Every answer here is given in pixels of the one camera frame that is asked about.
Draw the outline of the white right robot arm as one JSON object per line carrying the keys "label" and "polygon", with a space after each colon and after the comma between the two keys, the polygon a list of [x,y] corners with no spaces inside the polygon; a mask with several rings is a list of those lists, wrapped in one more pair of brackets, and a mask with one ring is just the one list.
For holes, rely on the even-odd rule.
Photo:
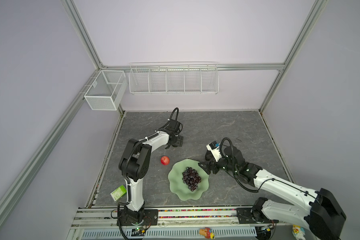
{"label": "white right robot arm", "polygon": [[258,198],[251,209],[254,221],[286,222],[309,229],[320,240],[339,240],[347,219],[332,192],[316,191],[279,178],[259,165],[247,162],[229,138],[206,146],[206,160],[199,166],[208,174],[225,171],[250,193],[267,191],[287,201],[277,203]]}

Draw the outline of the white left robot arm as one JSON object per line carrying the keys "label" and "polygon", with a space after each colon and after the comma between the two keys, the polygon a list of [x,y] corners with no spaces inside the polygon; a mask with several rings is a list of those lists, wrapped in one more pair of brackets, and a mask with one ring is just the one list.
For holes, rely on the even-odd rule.
{"label": "white left robot arm", "polygon": [[143,179],[150,166],[152,152],[165,146],[181,147],[183,125],[178,121],[179,108],[175,108],[167,122],[154,134],[140,140],[130,139],[119,162],[119,170],[126,182],[127,201],[118,203],[118,219],[121,224],[137,225],[144,222],[145,200]]}

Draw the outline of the red fake apple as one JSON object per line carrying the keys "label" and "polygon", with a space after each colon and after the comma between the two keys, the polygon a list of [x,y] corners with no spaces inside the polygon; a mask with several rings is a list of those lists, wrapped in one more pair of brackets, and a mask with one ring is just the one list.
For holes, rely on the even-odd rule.
{"label": "red fake apple", "polygon": [[170,159],[167,156],[161,157],[161,164],[167,166],[170,163]]}

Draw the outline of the dark purple fake grapes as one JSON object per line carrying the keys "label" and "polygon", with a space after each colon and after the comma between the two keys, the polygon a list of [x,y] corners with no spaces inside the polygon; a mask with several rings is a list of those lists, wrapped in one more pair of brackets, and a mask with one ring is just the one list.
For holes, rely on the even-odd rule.
{"label": "dark purple fake grapes", "polygon": [[186,167],[185,171],[182,173],[183,183],[186,184],[191,192],[194,192],[198,189],[198,185],[201,183],[202,178],[199,175],[196,169],[191,167]]}

